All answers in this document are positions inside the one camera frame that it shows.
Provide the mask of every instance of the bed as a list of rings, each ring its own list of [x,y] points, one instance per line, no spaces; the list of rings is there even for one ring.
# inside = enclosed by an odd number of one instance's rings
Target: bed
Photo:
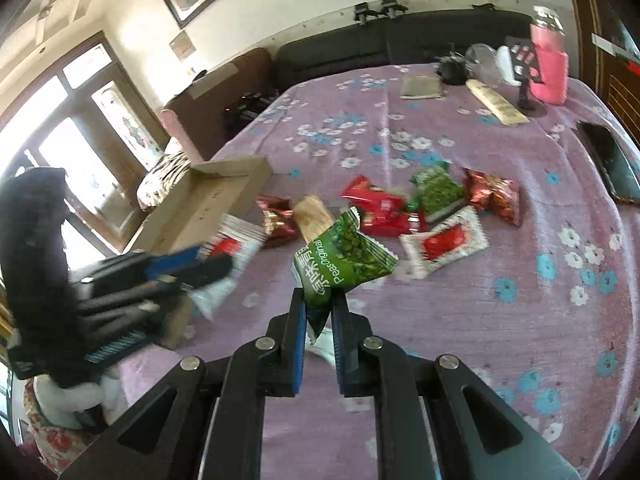
[[[585,478],[610,462],[640,416],[637,316],[640,215],[616,206],[573,128],[606,124],[638,171],[640,153],[591,90],[570,80],[565,106],[502,126],[466,87],[438,99],[399,98],[405,74],[391,65],[302,82],[286,91],[215,158],[260,153],[274,177],[265,190],[329,206],[356,174],[383,187],[450,160],[522,186],[522,226],[481,216],[491,247],[413,280],[398,241],[393,275],[348,294],[350,308],[407,352],[458,355]],[[517,90],[500,90],[511,99]],[[194,318],[176,352],[150,348],[124,365],[134,401],[183,356],[212,360],[264,334],[286,311],[300,243],[264,250],[214,321]],[[301,394],[268,399],[263,479],[376,478],[371,399],[341,399],[327,362],[307,355]]]

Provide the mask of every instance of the metal screw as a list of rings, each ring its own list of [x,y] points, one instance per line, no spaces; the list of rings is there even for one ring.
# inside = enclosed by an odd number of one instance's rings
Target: metal screw
[[[446,368],[447,370],[455,370],[456,368],[458,368],[458,366],[460,366],[460,361],[458,361],[458,358],[455,355],[451,354],[441,355],[438,362],[440,366]]]
[[[258,350],[271,350],[276,347],[276,341],[273,337],[261,337],[255,342],[255,347]]]
[[[364,348],[368,350],[380,350],[382,348],[382,339],[377,335],[370,335],[369,337],[364,338],[362,344],[364,345]]]
[[[197,357],[185,357],[182,361],[180,361],[180,368],[183,370],[187,370],[188,372],[192,372],[197,370],[200,366],[200,359]]]

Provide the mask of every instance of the black sofa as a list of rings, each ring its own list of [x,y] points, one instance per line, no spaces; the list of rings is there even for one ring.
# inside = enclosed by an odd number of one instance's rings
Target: black sofa
[[[428,63],[475,43],[494,48],[506,36],[529,38],[531,17],[487,8],[432,10],[351,25],[283,45],[274,83],[280,91],[315,77],[388,64]]]

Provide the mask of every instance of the door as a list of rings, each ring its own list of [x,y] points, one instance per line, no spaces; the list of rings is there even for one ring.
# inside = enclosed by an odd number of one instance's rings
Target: door
[[[168,136],[104,37],[70,54],[0,121],[0,148],[15,153],[4,176],[65,168],[70,215],[63,233],[76,247],[69,265],[79,267],[122,251],[136,233],[145,218],[136,191]]]
[[[578,25],[580,79],[618,118],[640,146],[640,76],[628,63],[596,47],[596,34],[629,52],[640,51],[607,0],[573,0]]]

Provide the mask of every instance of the brown sofa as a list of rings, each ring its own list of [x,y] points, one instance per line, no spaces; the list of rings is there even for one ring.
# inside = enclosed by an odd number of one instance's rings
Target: brown sofa
[[[268,92],[271,56],[254,48],[189,85],[160,112],[167,132],[192,162],[209,160],[227,141],[224,111],[249,92]]]

